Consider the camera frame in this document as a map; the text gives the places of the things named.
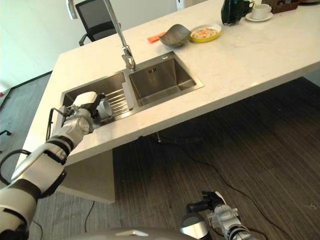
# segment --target wicker basket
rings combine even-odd
[[[278,5],[279,0],[262,0],[262,4],[268,4],[272,8],[272,13],[277,14],[289,10],[294,10],[298,7],[300,0],[292,1],[290,4]]]

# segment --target stainless steel sink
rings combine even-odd
[[[138,70],[129,75],[138,106],[164,102],[168,97],[186,93],[197,86],[195,80],[174,58]]]
[[[61,105],[69,107],[85,92],[103,93],[112,108],[112,117],[102,119],[104,125],[204,86],[173,51],[137,64],[136,69],[124,69],[70,89],[62,93]]]

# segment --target chair armrest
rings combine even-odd
[[[79,45],[80,45],[80,46],[83,46],[83,45],[84,45],[84,41],[85,41],[85,39],[86,39],[87,36],[88,36],[87,34],[84,34],[84,35],[82,36],[82,38],[81,38],[80,41],[79,41]]]

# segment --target orange object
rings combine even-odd
[[[148,39],[149,43],[152,44],[152,43],[158,41],[158,40],[159,40],[159,37],[163,36],[165,33],[166,33],[166,32],[164,31],[164,32],[162,32],[162,33],[160,33],[160,34],[158,34],[158,35],[148,37],[147,39]]]

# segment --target white countertop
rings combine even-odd
[[[188,29],[222,24],[222,4],[208,0],[124,31],[135,61],[171,51],[147,38],[174,24]],[[223,26],[216,40],[188,42],[174,52],[204,87],[96,129],[70,154],[67,165],[320,69],[320,4],[299,6],[265,22],[242,18],[238,25]],[[124,69],[121,55],[117,35],[61,54],[23,148],[33,151],[45,141],[50,108],[60,107],[62,92]]]

